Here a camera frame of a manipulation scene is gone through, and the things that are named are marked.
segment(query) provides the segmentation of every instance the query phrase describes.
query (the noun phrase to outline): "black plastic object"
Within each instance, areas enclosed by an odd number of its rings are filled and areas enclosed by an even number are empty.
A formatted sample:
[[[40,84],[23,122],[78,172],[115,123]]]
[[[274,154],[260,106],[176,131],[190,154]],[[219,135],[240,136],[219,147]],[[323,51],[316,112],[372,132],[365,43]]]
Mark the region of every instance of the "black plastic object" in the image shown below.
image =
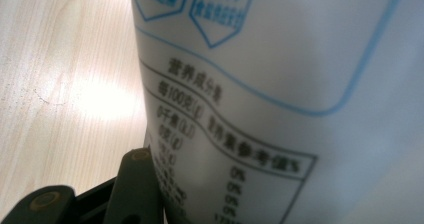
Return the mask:
[[[127,153],[118,176],[75,197],[49,186],[23,198],[2,224],[162,224],[163,206],[148,148]]]
[[[104,223],[162,222],[163,205],[150,151],[133,150],[122,159]]]

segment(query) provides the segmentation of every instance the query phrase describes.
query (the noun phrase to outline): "wood grain surface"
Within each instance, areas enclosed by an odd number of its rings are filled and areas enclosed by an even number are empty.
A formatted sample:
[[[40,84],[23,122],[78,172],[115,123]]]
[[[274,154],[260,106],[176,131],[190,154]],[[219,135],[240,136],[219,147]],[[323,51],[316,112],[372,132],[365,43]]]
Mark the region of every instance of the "wood grain surface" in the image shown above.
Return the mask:
[[[0,220],[115,176],[146,128],[130,0],[0,0]]]

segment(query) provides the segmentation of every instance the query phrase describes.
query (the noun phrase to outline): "nutrition facts label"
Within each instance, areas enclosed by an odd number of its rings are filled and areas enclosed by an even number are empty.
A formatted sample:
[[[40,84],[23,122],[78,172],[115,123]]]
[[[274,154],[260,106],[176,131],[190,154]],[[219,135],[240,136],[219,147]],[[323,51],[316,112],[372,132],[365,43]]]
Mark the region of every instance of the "nutrition facts label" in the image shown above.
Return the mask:
[[[242,200],[255,197],[259,201],[263,196],[266,197],[263,201],[269,202],[269,189],[254,187],[251,182],[272,179],[275,188],[285,186],[284,195],[272,203],[281,209],[275,222],[284,219],[316,157],[276,148],[231,124],[216,110],[221,98],[225,98],[225,87],[201,68],[175,57],[167,61],[164,70],[155,69],[142,59],[140,62],[143,75],[149,76],[145,95],[151,100],[149,109],[155,114],[150,118],[156,119],[156,125],[149,126],[149,135],[157,137],[150,137],[154,142],[151,144],[155,150],[155,166],[159,170],[163,192],[180,208],[182,215],[187,213],[187,203],[197,202],[200,196],[191,194],[190,187],[176,181],[175,167],[178,162],[184,162],[180,160],[184,159],[181,152],[195,150],[195,145],[207,143],[213,147],[208,156],[222,156],[230,164],[222,168],[215,166],[215,172],[227,174],[224,177],[217,175],[218,180],[214,180],[215,183],[221,182],[219,184],[226,192],[220,201],[222,206],[213,210],[210,218],[216,223],[251,223],[249,220],[254,217],[249,217],[248,213],[252,207]]]

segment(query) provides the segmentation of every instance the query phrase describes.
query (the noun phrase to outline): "table surface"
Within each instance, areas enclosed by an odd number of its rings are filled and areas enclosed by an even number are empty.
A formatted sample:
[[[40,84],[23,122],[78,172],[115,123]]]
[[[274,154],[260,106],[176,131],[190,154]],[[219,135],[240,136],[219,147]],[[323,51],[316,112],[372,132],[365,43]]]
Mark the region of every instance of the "table surface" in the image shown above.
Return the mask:
[[[117,174],[146,128],[130,0],[0,0],[0,220]]]

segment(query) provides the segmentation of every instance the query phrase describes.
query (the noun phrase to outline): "blue border line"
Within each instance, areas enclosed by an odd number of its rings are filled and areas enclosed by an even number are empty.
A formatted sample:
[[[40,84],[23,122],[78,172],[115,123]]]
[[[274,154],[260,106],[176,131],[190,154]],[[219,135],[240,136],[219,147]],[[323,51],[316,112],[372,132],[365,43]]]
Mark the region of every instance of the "blue border line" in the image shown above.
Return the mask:
[[[252,88],[251,86],[247,85],[246,83],[244,83],[243,81],[235,78],[231,73],[227,72],[226,70],[224,70],[221,66],[219,66],[218,64],[214,63],[213,61],[207,59],[206,57],[201,56],[200,54],[197,54],[185,47],[179,46],[175,43],[172,43],[168,40],[165,40],[159,36],[156,36],[155,34],[152,34],[146,30],[143,30],[142,28],[135,26],[136,30],[138,30],[139,32],[145,34],[146,36],[149,36],[151,38],[154,38],[158,41],[161,41],[165,44],[168,44],[169,46],[172,46],[174,48],[180,49],[181,51],[187,52],[201,60],[203,60],[204,62],[208,63],[210,66],[214,67],[215,69],[217,69],[219,72],[221,72],[225,77],[229,78],[231,81],[233,81],[234,83],[236,83],[237,85],[239,85],[241,88],[245,89],[246,91],[250,92],[251,94],[273,104],[276,105],[278,107],[287,109],[289,111],[301,114],[301,115],[305,115],[305,116],[312,116],[312,117],[322,117],[322,116],[327,116],[333,113],[336,113],[337,111],[339,111],[344,105],[346,105],[346,103],[348,102],[349,98],[352,96],[354,89],[357,85],[357,83],[359,82],[359,79],[362,75],[362,73],[365,71],[365,68],[367,66],[367,64],[369,63],[371,57],[373,56],[376,47],[378,46],[385,30],[387,29],[388,23],[390,22],[390,19],[392,18],[396,7],[398,6],[400,0],[389,0],[385,11],[383,12],[382,16],[380,17],[379,21],[377,22],[376,28],[374,29],[374,32],[371,36],[371,38],[369,39],[364,52],[359,60],[359,63],[354,71],[354,74],[352,76],[352,78],[349,81],[349,84],[347,85],[342,97],[340,98],[340,100],[332,107],[325,109],[325,110],[311,110],[311,109],[306,109],[306,108],[301,108],[301,107],[297,107],[294,105],[291,105],[289,103],[283,102],[281,100],[278,100],[274,97],[271,97],[269,95],[264,94],[263,92],[259,91],[258,89]]]
[[[205,39],[206,43],[208,44],[209,48],[215,48],[219,45],[221,45],[222,43],[228,41],[229,39],[231,39],[232,37],[236,36],[238,33],[240,33],[243,25],[244,25],[244,21],[242,25],[240,25],[233,33],[231,33],[230,35],[228,35],[227,37],[224,37],[223,39],[217,41],[216,43],[211,43],[211,41],[209,40],[208,36],[205,34],[205,32],[203,31],[202,26],[198,23],[198,21],[196,20],[196,18],[193,16],[193,11],[195,8],[195,5],[197,3],[197,0],[193,1],[193,4],[191,5],[191,9],[190,9],[190,19],[193,21],[193,23],[196,25],[197,29],[199,29],[200,33],[202,34],[203,38]],[[252,4],[252,0],[248,0],[246,3],[246,7],[245,7],[245,13],[247,16],[247,13],[249,11],[250,5]]]
[[[135,5],[137,6],[138,12],[140,12],[140,15],[143,17],[143,20],[145,22],[149,22],[149,21],[153,21],[153,20],[157,20],[157,19],[161,19],[161,18],[164,18],[164,17],[168,17],[168,16],[172,16],[172,15],[176,15],[176,14],[182,13],[183,10],[184,10],[184,6],[185,6],[185,3],[186,3],[186,0],[183,0],[181,2],[181,7],[178,10],[171,11],[171,12],[164,13],[164,14],[160,14],[160,15],[156,15],[156,16],[153,15],[152,17],[149,17],[149,18],[144,15],[144,13],[143,13],[143,11],[141,9],[141,6],[138,3],[138,1],[137,0],[134,0],[134,2],[135,2]]]

